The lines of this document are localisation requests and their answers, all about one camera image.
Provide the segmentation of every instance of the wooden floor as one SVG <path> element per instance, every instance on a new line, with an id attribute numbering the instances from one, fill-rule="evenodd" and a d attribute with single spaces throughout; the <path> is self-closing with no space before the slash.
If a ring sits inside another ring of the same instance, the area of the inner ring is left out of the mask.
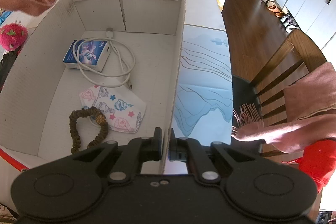
<path id="1" fill-rule="evenodd" d="M 222 15 L 229 41 L 232 73 L 251 81 L 288 33 L 275 14 L 269 11 L 261 0 L 226 0 Z M 298 60 L 298 54 L 291 52 L 257 89 L 261 90 Z M 307 73 L 305 65 L 301 65 L 290 77 L 262 95 L 261 102 Z M 266 114 L 283 104 L 282 98 L 264 107 L 262 112 Z M 285 118 L 286 113 L 283 112 L 266 119 L 264 123 L 270 125 Z"/>

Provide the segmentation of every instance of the brown shoe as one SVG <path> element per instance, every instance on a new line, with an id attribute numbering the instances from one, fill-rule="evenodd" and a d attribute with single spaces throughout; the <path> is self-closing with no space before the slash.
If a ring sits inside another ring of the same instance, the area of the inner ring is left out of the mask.
<path id="1" fill-rule="evenodd" d="M 285 15 L 285 13 L 284 12 L 280 12 L 280 13 L 275 13 L 275 15 L 277 17 L 283 17 Z"/>
<path id="2" fill-rule="evenodd" d="M 279 13 L 280 12 L 279 8 L 276 5 L 274 5 L 272 7 L 267 7 L 267 9 L 269 9 L 270 11 L 272 11 L 274 13 Z"/>

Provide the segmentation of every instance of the screw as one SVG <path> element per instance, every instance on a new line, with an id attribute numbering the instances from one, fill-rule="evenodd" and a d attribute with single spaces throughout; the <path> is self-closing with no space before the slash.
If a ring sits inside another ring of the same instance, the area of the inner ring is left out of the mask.
<path id="1" fill-rule="evenodd" d="M 161 185 L 167 185 L 167 184 L 169 184 L 169 181 L 168 180 L 161 180 L 160 184 Z"/>
<path id="2" fill-rule="evenodd" d="M 218 173 L 213 171 L 206 171 L 202 174 L 202 178 L 206 180 L 215 180 L 219 177 Z"/>
<path id="3" fill-rule="evenodd" d="M 123 180 L 126 178 L 126 174 L 124 172 L 113 172 L 110 174 L 110 179 L 112 180 Z"/>
<path id="4" fill-rule="evenodd" d="M 159 187 L 160 186 L 160 183 L 156 182 L 156 181 L 152 181 L 151 182 L 151 186 L 153 187 Z"/>

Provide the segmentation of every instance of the strawberry toy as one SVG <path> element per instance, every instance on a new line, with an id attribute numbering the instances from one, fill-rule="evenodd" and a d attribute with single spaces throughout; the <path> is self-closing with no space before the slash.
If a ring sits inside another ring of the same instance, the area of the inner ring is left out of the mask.
<path id="1" fill-rule="evenodd" d="M 28 30 L 18 23 L 7 24 L 0 28 L 0 45 L 7 51 L 14 51 L 27 39 Z"/>

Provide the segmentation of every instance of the blue tissue package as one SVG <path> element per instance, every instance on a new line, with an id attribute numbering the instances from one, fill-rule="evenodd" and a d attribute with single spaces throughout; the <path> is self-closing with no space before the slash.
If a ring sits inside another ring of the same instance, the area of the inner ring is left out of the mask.
<path id="1" fill-rule="evenodd" d="M 69 68 L 78 68 L 77 61 L 74 58 L 72 48 L 74 43 L 77 40 L 74 40 L 64 57 L 63 63 Z M 76 43 L 75 51 L 78 50 L 78 45 L 83 42 L 80 40 Z M 94 40 L 90 42 L 85 42 L 80 47 L 79 52 L 79 61 L 88 67 L 93 68 L 94 70 L 101 71 L 105 65 L 106 59 L 110 54 L 110 48 L 107 41 Z"/>

